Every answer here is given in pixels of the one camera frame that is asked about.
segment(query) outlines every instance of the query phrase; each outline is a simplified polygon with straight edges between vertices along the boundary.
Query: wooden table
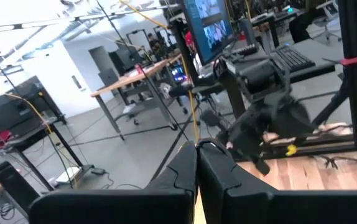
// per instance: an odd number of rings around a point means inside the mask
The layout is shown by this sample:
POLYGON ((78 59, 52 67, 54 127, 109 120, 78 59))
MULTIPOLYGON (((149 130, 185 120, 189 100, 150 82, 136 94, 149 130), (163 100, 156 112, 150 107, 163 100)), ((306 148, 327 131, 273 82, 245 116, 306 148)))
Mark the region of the wooden table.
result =
MULTIPOLYGON (((141 111, 144 110, 148 110, 150 107, 154 108, 155 106, 153 105, 153 102, 156 102, 156 107, 158 107, 160 109, 160 112, 162 113, 162 116, 165 118, 166 122, 169 124, 169 126, 172 129, 177 129, 176 124, 174 124, 171 120, 170 120, 170 115, 169 112, 167 111, 167 109, 164 106, 164 102, 162 101, 161 98, 159 98, 158 92, 157 90, 157 85, 155 84, 155 82, 152 80, 152 76, 158 74, 164 67, 169 66, 171 63, 174 63, 175 61, 179 60, 181 57, 181 55, 178 55, 172 59, 165 59, 162 60, 160 62, 157 62, 155 64, 153 64, 151 67, 148 68, 144 68, 143 71, 144 73, 138 73, 136 70, 127 72, 125 74, 125 76, 122 76, 119 78, 119 80, 115 83, 113 83, 110 86, 107 86, 105 88, 102 88, 94 93, 92 93, 90 96, 96 98, 98 104, 100 105, 101 109, 104 111, 105 116, 108 118, 109 122, 112 124, 113 128, 115 129, 115 131, 119 134, 119 136, 121 137, 122 140, 124 140, 123 134, 121 133, 121 130, 119 129, 118 124, 116 123, 116 121, 121 118, 122 116, 126 116, 129 114, 138 114, 141 111), (141 103, 138 103, 139 106, 143 106, 143 108, 141 108, 141 110, 135 110, 134 108, 128 112, 128 113, 123 113, 119 116, 117 116, 116 118, 114 118, 111 113, 109 112, 109 109, 107 108, 107 106, 105 105, 105 102, 103 101, 103 99, 101 98, 101 94, 109 92, 111 90, 116 90, 118 88, 122 88, 128 84, 132 84, 134 82, 140 81, 140 80, 144 80, 145 83, 148 86, 149 91, 151 92, 152 96, 154 97, 153 100, 146 100, 143 101, 141 103)), ((171 84, 172 86, 175 86, 175 82, 172 76, 171 71, 168 69, 169 74, 167 75, 168 80, 169 80, 169 84, 171 84)))

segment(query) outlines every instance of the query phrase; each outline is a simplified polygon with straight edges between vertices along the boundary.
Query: lab workstation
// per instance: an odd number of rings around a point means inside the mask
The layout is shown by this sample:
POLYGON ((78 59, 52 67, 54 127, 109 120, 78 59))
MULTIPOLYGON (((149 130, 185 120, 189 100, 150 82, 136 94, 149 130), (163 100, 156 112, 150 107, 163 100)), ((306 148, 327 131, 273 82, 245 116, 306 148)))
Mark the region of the lab workstation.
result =
POLYGON ((1 224, 278 222, 357 223, 357 1, 0 1, 1 224))

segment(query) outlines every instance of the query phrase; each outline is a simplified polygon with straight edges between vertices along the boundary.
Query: monitor screen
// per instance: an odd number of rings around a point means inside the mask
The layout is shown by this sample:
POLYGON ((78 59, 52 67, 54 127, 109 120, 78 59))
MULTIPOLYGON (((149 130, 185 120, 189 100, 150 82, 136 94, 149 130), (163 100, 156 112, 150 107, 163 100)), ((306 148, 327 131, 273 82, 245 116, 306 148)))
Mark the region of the monitor screen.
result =
POLYGON ((234 41, 226 4, 219 0, 185 0, 182 8, 202 65, 234 41))

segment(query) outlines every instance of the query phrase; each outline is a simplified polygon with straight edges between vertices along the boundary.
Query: computer monitor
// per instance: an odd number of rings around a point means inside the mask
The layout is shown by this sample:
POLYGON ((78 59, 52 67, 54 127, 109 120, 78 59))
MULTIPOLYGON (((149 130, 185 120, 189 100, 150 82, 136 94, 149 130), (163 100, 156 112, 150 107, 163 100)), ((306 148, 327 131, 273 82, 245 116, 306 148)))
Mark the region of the computer monitor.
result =
POLYGON ((0 131, 7 131, 34 116, 25 101, 0 96, 0 131))
POLYGON ((202 65, 234 41, 226 3, 222 0, 180 0, 202 65))
MULTIPOLYGON (((50 96, 44 92, 44 97, 41 98, 39 96, 41 87, 38 86, 38 83, 32 81, 33 79, 22 83, 8 93, 23 97, 39 112, 53 109, 53 113, 56 112, 58 113, 56 116, 60 116, 60 112, 50 96)), ((0 131, 8 130, 13 136, 18 137, 38 128, 40 125, 40 118, 24 100, 0 95, 0 131)))

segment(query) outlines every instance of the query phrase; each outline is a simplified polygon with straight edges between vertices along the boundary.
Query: concrete floor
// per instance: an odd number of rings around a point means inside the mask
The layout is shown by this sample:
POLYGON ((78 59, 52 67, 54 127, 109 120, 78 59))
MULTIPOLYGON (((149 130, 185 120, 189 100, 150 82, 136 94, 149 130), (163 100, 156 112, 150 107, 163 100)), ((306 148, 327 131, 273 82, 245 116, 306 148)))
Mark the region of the concrete floor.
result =
MULTIPOLYGON (((335 30, 337 34, 340 34, 340 25, 338 21, 333 21, 329 28, 335 30)), ((321 32, 322 29, 310 26, 309 31, 310 35, 313 37, 321 32)), ((280 41, 282 43, 291 43, 292 39, 289 34, 286 34, 280 38, 280 41)), ((328 43, 324 37, 317 39, 317 41, 327 44, 332 50, 337 51, 339 54, 343 54, 342 43, 338 42, 335 38, 332 37, 330 43, 328 43)), ((297 98, 301 98, 338 90, 341 80, 337 77, 337 74, 341 73, 341 71, 341 65, 337 65, 335 72, 293 84, 292 94, 297 98)), ((221 100, 221 112, 223 114, 231 112, 226 94, 222 93, 219 98, 221 100)), ((331 96, 324 96, 304 101, 310 113, 310 117, 314 118, 330 101, 330 98, 331 96)), ((185 98, 183 101, 188 110, 190 110, 188 100, 185 98)), ((123 104, 119 98, 109 101, 107 105, 113 115, 120 114, 123 110, 123 104)), ((204 103, 202 104, 202 108, 205 110, 208 108, 208 105, 204 103)), ((184 115, 176 103, 173 103, 173 105, 170 106, 170 110, 179 123, 184 122, 190 116, 189 114, 184 115)), ((126 136, 124 142, 120 138, 113 138, 116 136, 116 133, 101 109, 89 111, 70 118, 68 119, 68 127, 60 126, 59 130, 65 136, 65 139, 70 141, 71 145, 77 145, 72 146, 72 148, 83 163, 94 164, 96 167, 103 168, 110 173, 110 177, 114 180, 112 189, 115 189, 121 184, 134 184, 143 188, 154 175, 154 172, 165 157, 172 143, 175 141, 179 131, 170 130, 165 121, 161 119, 161 115, 156 109, 140 114, 137 119, 140 122, 138 126, 133 125, 132 120, 126 121, 125 118, 118 121, 119 127, 124 134, 144 131, 126 136)), ((226 119, 229 121, 234 120, 233 116, 227 116, 226 119)), ((329 122, 332 123, 339 121, 349 124, 351 123, 348 101, 339 107, 329 119, 329 122)), ((201 137, 203 138, 209 136, 208 130, 204 124, 197 127, 197 131, 201 132, 201 137)), ((217 129, 209 128, 209 132, 214 136, 217 133, 217 129)), ((185 135, 188 136, 190 140, 195 139, 192 123, 185 128, 185 135)), ((174 151, 169 160, 171 160, 177 152, 177 149, 184 142, 186 142, 186 139, 185 136, 182 136, 174 147, 174 151)), ((47 138, 44 140, 44 146, 43 141, 40 141, 30 149, 26 150, 25 154, 27 154, 28 158, 38 167, 46 179, 56 178, 63 172, 61 161, 47 138)), ((17 162, 15 158, 8 155, 5 159, 9 160, 15 167, 22 170, 22 175, 34 189, 39 192, 45 191, 45 187, 38 183, 35 175, 32 172, 29 172, 29 169, 23 166, 21 162, 17 162)), ((78 188, 100 189, 105 184, 110 184, 106 175, 100 177, 87 174, 78 184, 78 188)), ((119 187, 119 189, 133 189, 133 187, 123 186, 119 187)), ((19 221, 15 224, 25 223, 25 220, 20 220, 20 218, 21 217, 18 214, 8 222, 1 220, 1 223, 14 223, 18 220, 19 221)))

